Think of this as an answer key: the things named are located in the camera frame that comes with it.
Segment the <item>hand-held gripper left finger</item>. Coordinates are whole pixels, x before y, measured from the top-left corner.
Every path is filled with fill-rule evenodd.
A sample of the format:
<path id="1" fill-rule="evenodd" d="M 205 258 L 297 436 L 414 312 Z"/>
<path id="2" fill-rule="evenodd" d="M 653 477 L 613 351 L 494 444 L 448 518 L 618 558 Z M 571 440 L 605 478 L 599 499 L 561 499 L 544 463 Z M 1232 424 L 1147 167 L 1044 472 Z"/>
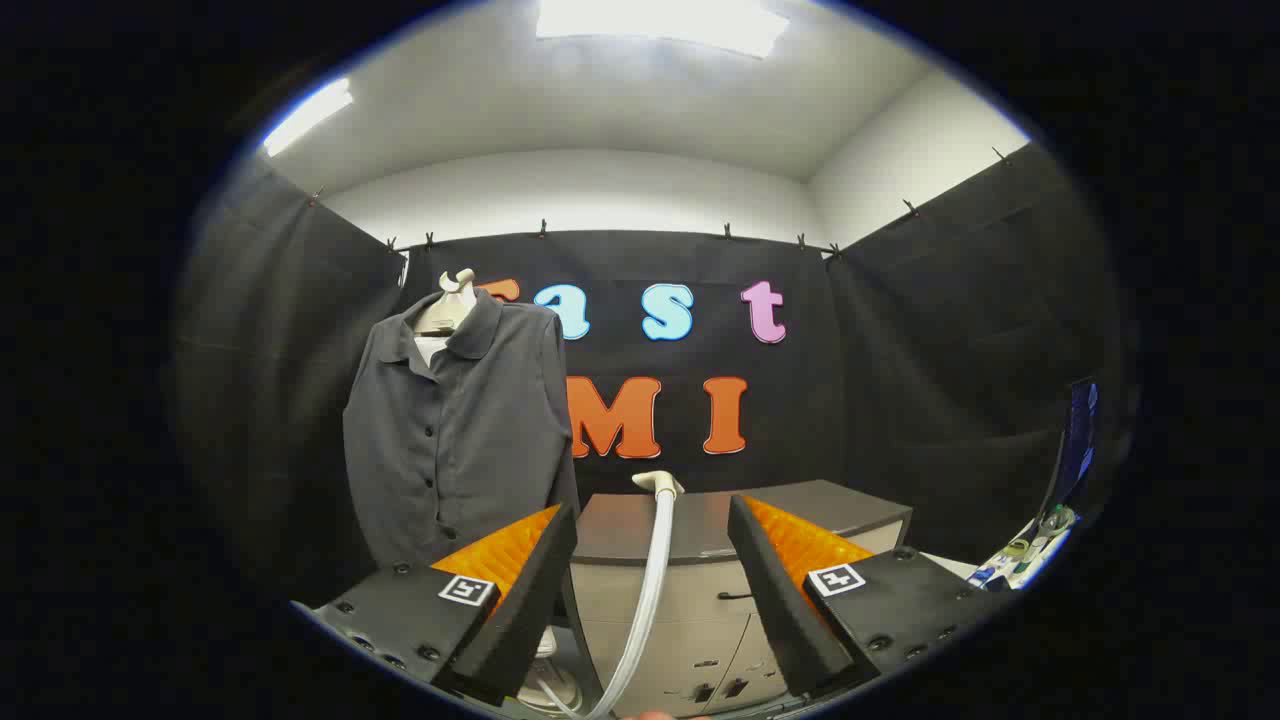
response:
<path id="1" fill-rule="evenodd" d="M 387 557 L 319 601 L 307 628 L 412 687 L 499 706 L 513 697 L 561 601 L 579 510 L 553 503 L 447 553 Z"/>

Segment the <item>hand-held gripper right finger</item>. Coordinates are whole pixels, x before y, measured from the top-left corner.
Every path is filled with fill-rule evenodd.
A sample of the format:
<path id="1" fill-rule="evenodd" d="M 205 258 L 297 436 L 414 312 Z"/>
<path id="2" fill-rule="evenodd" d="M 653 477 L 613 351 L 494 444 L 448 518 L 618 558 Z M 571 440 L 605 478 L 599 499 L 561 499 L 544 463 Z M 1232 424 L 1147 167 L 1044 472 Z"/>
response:
<path id="1" fill-rule="evenodd" d="M 923 552 L 874 553 L 749 495 L 727 533 L 787 691 L 822 697 L 906 673 L 1005 612 Z"/>

